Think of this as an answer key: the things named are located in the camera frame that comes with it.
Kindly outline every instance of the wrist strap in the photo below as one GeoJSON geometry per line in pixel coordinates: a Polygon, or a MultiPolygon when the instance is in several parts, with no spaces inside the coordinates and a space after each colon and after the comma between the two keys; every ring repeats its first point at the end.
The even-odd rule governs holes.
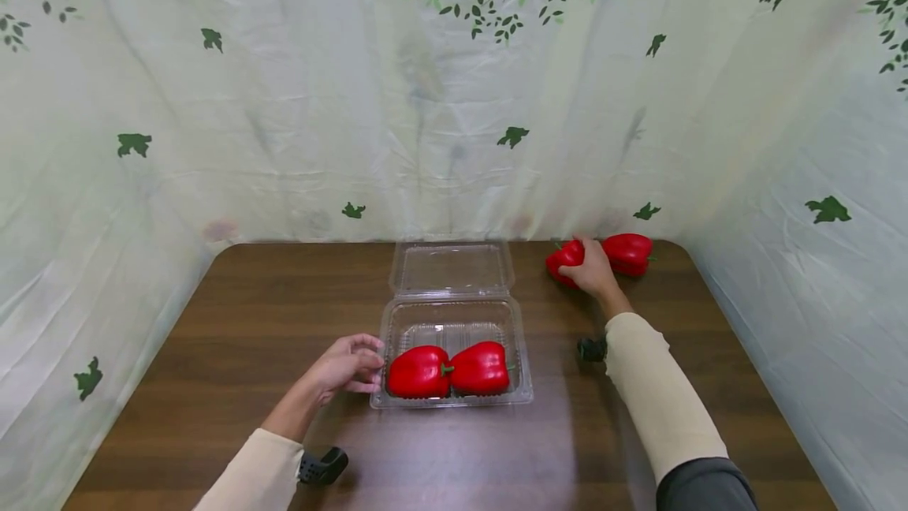
{"type": "Polygon", "coordinates": [[[321,459],[312,456],[309,451],[303,452],[297,479],[310,486],[329,486],[347,468],[350,458],[346,452],[333,446],[321,459]]]}

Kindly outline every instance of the finger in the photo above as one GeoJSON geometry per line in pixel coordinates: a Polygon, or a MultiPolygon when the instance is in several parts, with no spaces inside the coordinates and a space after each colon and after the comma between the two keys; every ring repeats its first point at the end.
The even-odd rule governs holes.
{"type": "Polygon", "coordinates": [[[561,265],[558,267],[558,274],[561,274],[562,277],[573,278],[574,273],[577,272],[579,267],[569,267],[568,265],[561,265]]]}
{"type": "Polygon", "coordinates": [[[377,383],[360,383],[359,381],[348,382],[343,387],[352,393],[377,393],[381,388],[377,383]]]}
{"type": "Polygon", "coordinates": [[[589,237],[581,238],[581,243],[583,243],[583,250],[587,253],[600,253],[602,252],[602,244],[597,243],[596,241],[591,240],[589,237]]]}
{"type": "Polygon", "coordinates": [[[381,339],[370,336],[369,334],[354,334],[352,336],[347,336],[346,338],[341,338],[338,341],[345,343],[351,351],[360,348],[378,349],[384,345],[381,339]]]}
{"type": "Polygon", "coordinates": [[[381,356],[371,349],[360,349],[354,355],[357,356],[357,370],[378,369],[385,363],[381,356]]]}
{"type": "Polygon", "coordinates": [[[381,383],[381,374],[378,369],[359,369],[355,379],[360,383],[381,383]]]}

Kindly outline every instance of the left hand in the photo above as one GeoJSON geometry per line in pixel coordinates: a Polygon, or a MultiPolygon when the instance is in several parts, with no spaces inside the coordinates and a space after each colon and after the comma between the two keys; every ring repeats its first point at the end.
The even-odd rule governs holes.
{"type": "Polygon", "coordinates": [[[369,334],[340,338],[312,364],[301,382],[318,391],[318,403],[324,407],[339,390],[374,393],[381,387],[378,369],[384,360],[375,353],[384,344],[369,334]]]}

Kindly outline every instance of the container lid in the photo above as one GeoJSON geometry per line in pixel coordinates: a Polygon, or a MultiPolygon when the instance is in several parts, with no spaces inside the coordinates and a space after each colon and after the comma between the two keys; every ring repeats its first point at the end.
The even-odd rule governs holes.
{"type": "Polygon", "coordinates": [[[508,294],[514,285],[508,243],[398,243],[390,285],[401,297],[508,294]]]}

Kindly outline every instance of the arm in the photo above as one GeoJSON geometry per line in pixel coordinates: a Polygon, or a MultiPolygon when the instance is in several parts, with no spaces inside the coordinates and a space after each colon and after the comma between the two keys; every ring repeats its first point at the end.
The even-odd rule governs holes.
{"type": "Polygon", "coordinates": [[[627,405],[649,457],[659,486],[659,509],[688,509],[686,502],[694,505],[691,509],[713,509],[700,499],[703,490],[690,493],[691,487],[704,487],[699,479],[713,472],[719,475],[713,474],[712,481],[705,483],[707,490],[721,491],[716,486],[724,485],[723,481],[732,477],[731,492],[742,495],[741,502],[746,505],[715,498],[712,504],[718,505],[716,509],[756,509],[746,480],[740,472],[736,472],[739,477],[734,475],[737,468],[728,461],[728,451],[716,425],[669,353],[668,343],[634,313],[617,285],[601,244],[590,240],[583,243],[583,264],[561,267],[560,273],[573,278],[581,289],[595,297],[608,316],[607,374],[627,405]],[[710,461],[712,464],[704,467],[704,462],[710,461]],[[674,505],[664,503],[665,498],[673,500],[674,505]]]}
{"type": "Polygon", "coordinates": [[[318,409],[338,390],[378,389],[383,361],[372,349],[380,346],[366,334],[334,342],[252,433],[195,511],[285,511],[296,492],[303,439],[318,409]]]}

